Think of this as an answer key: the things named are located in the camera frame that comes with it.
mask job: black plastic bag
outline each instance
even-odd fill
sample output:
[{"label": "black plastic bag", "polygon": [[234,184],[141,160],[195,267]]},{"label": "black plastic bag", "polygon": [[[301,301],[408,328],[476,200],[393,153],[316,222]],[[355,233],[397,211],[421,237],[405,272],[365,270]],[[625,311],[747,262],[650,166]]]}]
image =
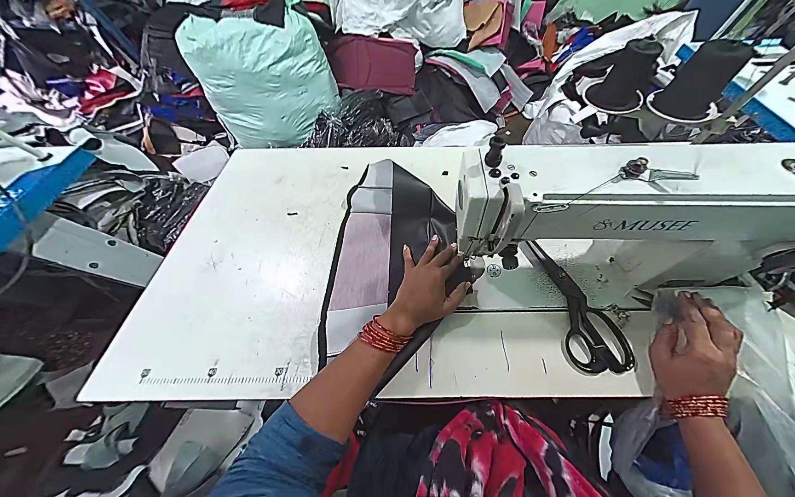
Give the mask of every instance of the black plastic bag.
[{"label": "black plastic bag", "polygon": [[385,94],[359,90],[346,94],[336,114],[322,112],[301,148],[410,147],[413,138],[395,129],[385,113]]}]

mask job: left hand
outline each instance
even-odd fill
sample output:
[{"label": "left hand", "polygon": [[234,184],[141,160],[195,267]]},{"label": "left hand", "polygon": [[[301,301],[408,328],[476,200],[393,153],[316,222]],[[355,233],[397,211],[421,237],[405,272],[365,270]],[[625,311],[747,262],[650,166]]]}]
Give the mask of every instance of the left hand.
[{"label": "left hand", "polygon": [[410,249],[403,246],[403,282],[392,306],[379,319],[396,334],[409,336],[423,324],[452,314],[471,286],[466,281],[447,297],[446,280],[462,265],[462,257],[457,255],[455,243],[435,254],[437,242],[435,235],[418,264]]}]

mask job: thread spool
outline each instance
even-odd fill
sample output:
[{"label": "thread spool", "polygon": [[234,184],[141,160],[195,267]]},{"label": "thread spool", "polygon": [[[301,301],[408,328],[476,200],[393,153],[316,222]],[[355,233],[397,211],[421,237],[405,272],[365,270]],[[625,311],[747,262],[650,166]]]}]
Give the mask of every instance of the thread spool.
[{"label": "thread spool", "polygon": [[633,110],[642,104],[642,92],[656,73],[656,59],[664,47],[655,40],[630,40],[622,49],[606,79],[591,85],[585,96],[594,107],[614,112]]},{"label": "thread spool", "polygon": [[734,40],[710,40],[680,67],[652,106],[661,114],[683,120],[706,119],[710,105],[754,57],[754,49]]}]

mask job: blue shirt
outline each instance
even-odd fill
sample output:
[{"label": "blue shirt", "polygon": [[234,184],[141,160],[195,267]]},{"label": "blue shirt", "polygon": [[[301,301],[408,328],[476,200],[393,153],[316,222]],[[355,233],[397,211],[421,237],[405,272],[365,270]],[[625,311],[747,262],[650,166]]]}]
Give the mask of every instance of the blue shirt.
[{"label": "blue shirt", "polygon": [[319,496],[345,448],[315,432],[284,402],[209,497]]}]

